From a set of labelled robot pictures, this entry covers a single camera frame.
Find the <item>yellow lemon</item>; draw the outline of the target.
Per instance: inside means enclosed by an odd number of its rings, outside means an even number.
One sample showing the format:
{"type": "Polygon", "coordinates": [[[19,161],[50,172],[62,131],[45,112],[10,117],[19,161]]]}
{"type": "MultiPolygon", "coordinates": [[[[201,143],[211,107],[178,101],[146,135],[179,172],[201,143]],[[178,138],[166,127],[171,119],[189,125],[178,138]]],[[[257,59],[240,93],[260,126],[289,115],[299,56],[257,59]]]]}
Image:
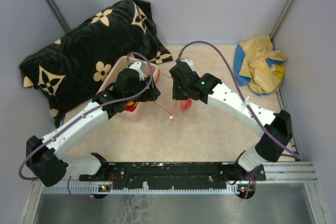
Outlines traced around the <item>yellow lemon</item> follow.
{"type": "Polygon", "coordinates": [[[127,106],[134,106],[135,104],[137,104],[137,102],[129,102],[129,103],[127,103],[127,106]]]}

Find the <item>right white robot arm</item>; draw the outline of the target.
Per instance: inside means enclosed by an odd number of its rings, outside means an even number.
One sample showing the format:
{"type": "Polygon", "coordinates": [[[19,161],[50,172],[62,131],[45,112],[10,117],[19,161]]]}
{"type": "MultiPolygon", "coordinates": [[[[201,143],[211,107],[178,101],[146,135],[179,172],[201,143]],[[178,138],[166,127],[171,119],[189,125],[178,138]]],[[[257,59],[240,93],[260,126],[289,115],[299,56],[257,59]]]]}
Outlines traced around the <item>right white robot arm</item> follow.
{"type": "Polygon", "coordinates": [[[237,159],[235,175],[242,180],[264,162],[277,162],[292,139],[291,116],[281,110],[276,113],[242,98],[212,74],[199,76],[192,61],[179,61],[169,70],[173,79],[173,99],[202,101],[221,109],[248,126],[260,140],[237,159]]]}

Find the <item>red yellow apple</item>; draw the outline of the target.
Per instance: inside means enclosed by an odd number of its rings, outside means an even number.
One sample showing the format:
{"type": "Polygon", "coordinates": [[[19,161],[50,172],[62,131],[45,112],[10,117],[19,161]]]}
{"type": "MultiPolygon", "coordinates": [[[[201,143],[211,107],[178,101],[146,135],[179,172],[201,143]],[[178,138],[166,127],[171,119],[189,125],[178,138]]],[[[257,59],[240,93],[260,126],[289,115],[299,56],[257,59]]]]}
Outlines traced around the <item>red yellow apple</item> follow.
{"type": "Polygon", "coordinates": [[[192,102],[193,102],[192,99],[187,99],[187,100],[181,100],[178,103],[182,111],[187,111],[191,108],[192,102]]]}

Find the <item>clear zip top bag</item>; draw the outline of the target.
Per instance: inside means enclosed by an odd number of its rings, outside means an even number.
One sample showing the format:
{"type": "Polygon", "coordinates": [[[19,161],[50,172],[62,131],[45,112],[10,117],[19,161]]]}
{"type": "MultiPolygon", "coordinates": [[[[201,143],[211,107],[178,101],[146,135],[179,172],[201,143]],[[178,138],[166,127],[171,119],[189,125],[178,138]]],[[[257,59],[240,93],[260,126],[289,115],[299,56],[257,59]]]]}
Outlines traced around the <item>clear zip top bag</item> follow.
{"type": "Polygon", "coordinates": [[[159,70],[159,79],[155,84],[161,95],[154,102],[160,109],[168,114],[169,119],[173,122],[193,122],[195,116],[195,108],[192,106],[187,111],[182,111],[179,101],[172,98],[173,79],[172,77],[159,70]]]}

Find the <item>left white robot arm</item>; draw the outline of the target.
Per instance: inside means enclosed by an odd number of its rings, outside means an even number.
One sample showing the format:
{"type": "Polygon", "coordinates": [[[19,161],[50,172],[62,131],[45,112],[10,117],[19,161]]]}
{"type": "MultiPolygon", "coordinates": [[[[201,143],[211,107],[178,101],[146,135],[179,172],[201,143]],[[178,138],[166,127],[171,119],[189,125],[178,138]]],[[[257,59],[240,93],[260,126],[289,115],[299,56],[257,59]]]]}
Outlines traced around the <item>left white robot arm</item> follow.
{"type": "Polygon", "coordinates": [[[106,179],[109,167],[95,155],[67,157],[66,154],[95,127],[123,112],[128,103],[155,101],[160,94],[153,70],[146,74],[132,64],[120,71],[116,80],[98,92],[71,120],[42,138],[30,137],[24,166],[46,187],[71,176],[106,179]]]}

